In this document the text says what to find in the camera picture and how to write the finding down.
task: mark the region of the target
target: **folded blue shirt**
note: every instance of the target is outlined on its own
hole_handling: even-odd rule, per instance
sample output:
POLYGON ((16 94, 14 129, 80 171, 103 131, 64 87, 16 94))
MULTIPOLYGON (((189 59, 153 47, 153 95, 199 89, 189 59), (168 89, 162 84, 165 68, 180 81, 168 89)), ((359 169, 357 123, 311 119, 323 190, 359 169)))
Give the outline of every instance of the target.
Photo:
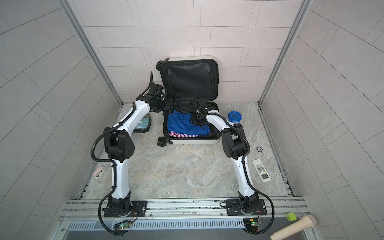
POLYGON ((181 113, 176 110, 168 115, 168 131, 189 135, 208 135, 209 123, 198 126, 191 123, 192 113, 181 113))

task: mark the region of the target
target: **suitcase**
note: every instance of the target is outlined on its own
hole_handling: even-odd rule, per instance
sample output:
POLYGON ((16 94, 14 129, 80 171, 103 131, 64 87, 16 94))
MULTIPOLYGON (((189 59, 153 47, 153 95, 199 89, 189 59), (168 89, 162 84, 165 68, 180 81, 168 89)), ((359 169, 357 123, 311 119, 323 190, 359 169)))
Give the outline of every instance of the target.
POLYGON ((218 65, 212 56, 167 58, 159 61, 156 69, 160 71, 163 86, 167 90, 166 98, 172 100, 169 110, 163 112, 163 134, 158 145, 170 144, 215 144, 221 132, 209 123, 210 133, 206 136, 178 138, 169 135, 168 115, 174 110, 181 113, 195 112, 195 92, 199 99, 213 101, 218 95, 218 65))

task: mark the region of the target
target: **red and white striped fabric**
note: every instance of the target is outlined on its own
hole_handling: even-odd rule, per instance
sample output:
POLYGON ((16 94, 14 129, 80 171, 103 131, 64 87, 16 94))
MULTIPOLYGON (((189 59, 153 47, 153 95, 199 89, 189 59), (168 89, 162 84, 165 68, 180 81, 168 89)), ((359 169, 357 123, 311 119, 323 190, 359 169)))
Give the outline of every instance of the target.
POLYGON ((181 134, 181 133, 177 133, 177 132, 169 132, 169 135, 171 135, 172 137, 180 137, 180 138, 184 138, 184 137, 197 137, 197 135, 181 134))

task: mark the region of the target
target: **white remote control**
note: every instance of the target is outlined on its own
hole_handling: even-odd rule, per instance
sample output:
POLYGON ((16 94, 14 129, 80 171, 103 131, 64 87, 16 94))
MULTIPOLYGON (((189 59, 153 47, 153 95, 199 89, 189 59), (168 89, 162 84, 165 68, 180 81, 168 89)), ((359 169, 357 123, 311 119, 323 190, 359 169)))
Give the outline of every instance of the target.
POLYGON ((252 163, 263 182, 271 181, 271 177, 269 176, 269 173, 266 171, 264 164, 260 159, 253 160, 252 163))

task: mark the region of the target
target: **gray stone surface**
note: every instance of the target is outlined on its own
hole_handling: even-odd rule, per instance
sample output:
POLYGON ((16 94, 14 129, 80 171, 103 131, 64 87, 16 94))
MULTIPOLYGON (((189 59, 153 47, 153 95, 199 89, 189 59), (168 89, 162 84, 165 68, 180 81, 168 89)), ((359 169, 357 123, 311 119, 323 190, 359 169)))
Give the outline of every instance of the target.
MULTIPOLYGON (((251 152, 248 155, 251 177, 256 188, 269 196, 287 196, 285 185, 255 104, 218 104, 220 113, 228 118, 230 111, 242 114, 241 124, 251 152), (260 158, 272 180, 263 183, 252 160, 260 158)), ((131 108, 124 105, 120 120, 131 108)), ((133 134, 135 153, 129 159, 129 184, 131 198, 198 198, 237 197, 238 183, 231 160, 222 149, 221 140, 214 145, 170 145, 159 147, 164 117, 150 113, 151 129, 147 133, 133 134)), ((99 177, 92 178, 84 199, 101 199, 111 187, 111 167, 99 177)))

